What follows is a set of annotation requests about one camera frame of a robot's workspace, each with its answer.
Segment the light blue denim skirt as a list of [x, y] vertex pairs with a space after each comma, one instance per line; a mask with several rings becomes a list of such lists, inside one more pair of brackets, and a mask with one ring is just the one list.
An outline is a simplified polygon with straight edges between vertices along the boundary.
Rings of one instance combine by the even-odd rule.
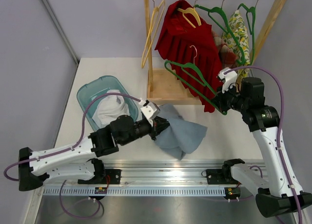
[[207, 133], [207, 127], [186, 121], [171, 104], [160, 107], [159, 117], [166, 119], [170, 126], [156, 137], [155, 144], [177, 160], [193, 153]]

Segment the white skirt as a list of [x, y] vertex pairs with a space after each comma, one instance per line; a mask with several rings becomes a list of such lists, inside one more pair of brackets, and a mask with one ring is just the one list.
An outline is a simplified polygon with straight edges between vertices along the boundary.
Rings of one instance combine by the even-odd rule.
[[101, 99], [92, 117], [99, 128], [104, 128], [121, 115], [130, 115], [128, 104], [121, 95], [109, 95]]

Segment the red pleated skirt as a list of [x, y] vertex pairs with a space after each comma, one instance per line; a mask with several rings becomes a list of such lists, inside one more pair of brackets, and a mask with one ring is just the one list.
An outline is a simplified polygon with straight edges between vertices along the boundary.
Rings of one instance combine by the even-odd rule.
[[192, 62], [195, 51], [198, 55], [195, 65], [200, 69], [206, 81], [216, 90], [221, 86], [217, 78], [222, 69], [218, 51], [212, 35], [212, 26], [201, 19], [199, 25], [191, 14], [186, 19], [178, 9], [187, 9], [191, 5], [185, 0], [178, 0], [168, 7], [155, 49], [162, 59], [185, 64]]

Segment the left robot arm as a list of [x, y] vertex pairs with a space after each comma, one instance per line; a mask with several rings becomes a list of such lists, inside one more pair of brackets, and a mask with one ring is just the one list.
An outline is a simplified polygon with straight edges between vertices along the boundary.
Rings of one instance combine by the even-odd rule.
[[158, 116], [152, 121], [143, 118], [135, 122], [130, 116], [122, 115], [74, 145], [47, 151], [22, 148], [19, 150], [19, 190], [30, 191], [41, 187], [48, 179], [47, 171], [57, 166], [78, 159], [94, 159], [118, 152], [119, 146], [127, 145], [146, 135], [156, 140], [169, 126], [168, 120]]

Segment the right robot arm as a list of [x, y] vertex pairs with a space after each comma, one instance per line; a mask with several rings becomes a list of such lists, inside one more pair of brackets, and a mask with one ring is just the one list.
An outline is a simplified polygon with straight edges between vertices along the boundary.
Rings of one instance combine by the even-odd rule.
[[280, 156], [285, 148], [282, 132], [278, 130], [281, 120], [277, 110], [265, 104], [261, 79], [244, 78], [238, 90], [234, 80], [226, 78], [223, 86], [217, 89], [213, 103], [221, 111], [232, 109], [241, 113], [260, 148], [269, 179], [265, 181], [242, 160], [233, 159], [224, 163], [222, 180], [240, 182], [255, 197], [258, 210], [266, 218], [311, 206], [312, 195], [303, 191], [287, 154]]

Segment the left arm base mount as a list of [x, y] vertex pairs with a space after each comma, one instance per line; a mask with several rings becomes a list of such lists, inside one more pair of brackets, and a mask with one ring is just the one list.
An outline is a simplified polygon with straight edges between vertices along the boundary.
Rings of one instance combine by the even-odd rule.
[[107, 181], [109, 185], [119, 185], [121, 180], [121, 172], [120, 169], [106, 169], [105, 170], [105, 177], [100, 180], [100, 185], [106, 185]]

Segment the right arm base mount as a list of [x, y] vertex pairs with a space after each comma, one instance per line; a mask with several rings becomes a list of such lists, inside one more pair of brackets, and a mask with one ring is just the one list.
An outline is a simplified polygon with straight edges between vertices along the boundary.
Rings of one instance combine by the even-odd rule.
[[206, 178], [209, 185], [226, 184], [222, 169], [206, 169], [201, 172], [201, 176]]

